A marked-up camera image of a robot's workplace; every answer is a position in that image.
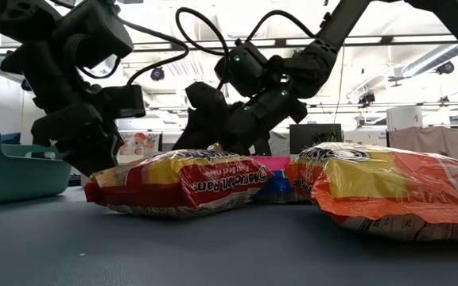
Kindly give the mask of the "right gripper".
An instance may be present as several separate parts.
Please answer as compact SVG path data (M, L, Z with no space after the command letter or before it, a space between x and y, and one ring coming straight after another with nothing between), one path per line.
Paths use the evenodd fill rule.
M255 156L271 156L269 132L287 117L298 123L307 115L306 105L290 94L256 95L229 117L220 90L195 82L185 91L192 108L188 109L187 125L173 150L207 149L223 132L224 150L248 155L253 145Z

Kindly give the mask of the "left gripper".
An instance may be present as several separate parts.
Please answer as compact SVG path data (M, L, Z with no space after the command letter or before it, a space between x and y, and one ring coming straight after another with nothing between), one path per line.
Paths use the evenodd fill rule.
M52 141L67 152L64 161L85 176L112 168L123 145L115 133L115 119L103 105L77 103L46 114L31 128L33 142L50 146Z

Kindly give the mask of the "blue Maruchan noodle pack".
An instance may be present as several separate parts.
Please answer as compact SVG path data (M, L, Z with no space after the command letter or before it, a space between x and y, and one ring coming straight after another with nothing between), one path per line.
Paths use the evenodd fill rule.
M273 176L254 196L257 203L308 203L302 194L295 192L285 175L284 170L272 171Z

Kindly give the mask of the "red Maruchan noodle pack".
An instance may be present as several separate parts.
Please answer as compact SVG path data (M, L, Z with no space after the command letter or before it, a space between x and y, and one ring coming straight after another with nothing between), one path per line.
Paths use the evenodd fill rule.
M120 213L191 218L251 202L272 177L244 155L180 149L94 173L84 194L89 203Z

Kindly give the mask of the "pink plastic bin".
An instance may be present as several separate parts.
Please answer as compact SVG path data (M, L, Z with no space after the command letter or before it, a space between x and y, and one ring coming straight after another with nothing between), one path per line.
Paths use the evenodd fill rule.
M285 171L291 161L291 157L288 156L250 156L250 158L256 161L258 168L266 168L271 172Z

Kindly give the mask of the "black computer monitor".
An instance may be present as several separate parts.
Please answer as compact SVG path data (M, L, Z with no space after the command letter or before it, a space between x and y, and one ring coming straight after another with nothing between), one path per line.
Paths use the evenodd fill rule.
M289 126L289 151L293 155L320 144L321 133L339 132L340 124L293 124Z

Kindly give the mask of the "teal plastic bin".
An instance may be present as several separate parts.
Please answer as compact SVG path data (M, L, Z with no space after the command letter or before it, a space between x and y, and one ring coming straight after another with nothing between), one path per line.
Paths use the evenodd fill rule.
M54 148L5 145L0 134L0 203L59 195L72 167Z

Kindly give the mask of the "white cabinet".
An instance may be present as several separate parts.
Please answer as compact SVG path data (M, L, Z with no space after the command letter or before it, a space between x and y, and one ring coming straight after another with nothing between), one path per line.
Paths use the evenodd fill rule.
M422 108L420 106L396 106L389 108L386 110L386 124L388 131L422 127Z

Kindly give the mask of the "draped pinkish cloth cover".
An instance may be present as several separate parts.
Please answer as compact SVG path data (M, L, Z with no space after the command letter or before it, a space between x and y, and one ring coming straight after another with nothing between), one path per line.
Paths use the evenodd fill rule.
M442 126L410 127L390 131L390 147L419 153L436 153L458 160L458 129Z

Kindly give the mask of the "silver ceiling duct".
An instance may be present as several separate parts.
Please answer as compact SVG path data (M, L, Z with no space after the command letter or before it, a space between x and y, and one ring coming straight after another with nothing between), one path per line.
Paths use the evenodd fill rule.
M442 44L405 66L401 71L401 75L403 78L420 75L437 68L456 56L458 56L458 44Z

